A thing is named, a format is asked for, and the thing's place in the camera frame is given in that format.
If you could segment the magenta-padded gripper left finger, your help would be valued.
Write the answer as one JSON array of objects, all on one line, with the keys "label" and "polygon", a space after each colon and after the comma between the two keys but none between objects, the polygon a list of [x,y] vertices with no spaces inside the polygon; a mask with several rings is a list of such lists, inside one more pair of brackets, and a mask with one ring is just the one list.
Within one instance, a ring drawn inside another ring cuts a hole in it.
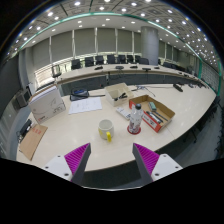
[{"label": "magenta-padded gripper left finger", "polygon": [[43,167],[43,170],[80,185],[90,154],[91,144],[87,143],[66,155],[55,156]]}]

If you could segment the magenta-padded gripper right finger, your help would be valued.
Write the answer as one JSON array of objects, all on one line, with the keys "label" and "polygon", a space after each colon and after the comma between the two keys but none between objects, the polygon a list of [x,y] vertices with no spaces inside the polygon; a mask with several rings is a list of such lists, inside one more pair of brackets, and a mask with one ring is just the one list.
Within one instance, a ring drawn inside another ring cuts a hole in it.
[{"label": "magenta-padded gripper right finger", "polygon": [[134,143],[132,153],[135,157],[143,185],[147,185],[182,169],[168,154],[157,154],[150,149]]}]

